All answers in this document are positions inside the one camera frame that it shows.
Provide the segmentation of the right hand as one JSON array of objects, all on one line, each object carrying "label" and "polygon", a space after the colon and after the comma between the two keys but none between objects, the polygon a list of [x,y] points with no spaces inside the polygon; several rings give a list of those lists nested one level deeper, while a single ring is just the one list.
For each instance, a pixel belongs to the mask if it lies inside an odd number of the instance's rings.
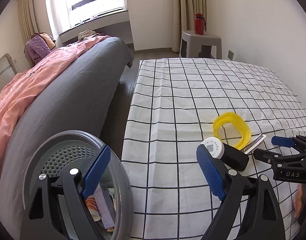
[{"label": "right hand", "polygon": [[293,200],[295,218],[299,217],[301,211],[303,210],[303,205],[305,203],[305,197],[304,197],[305,193],[306,193],[306,184],[299,184],[297,187],[295,198]]}]

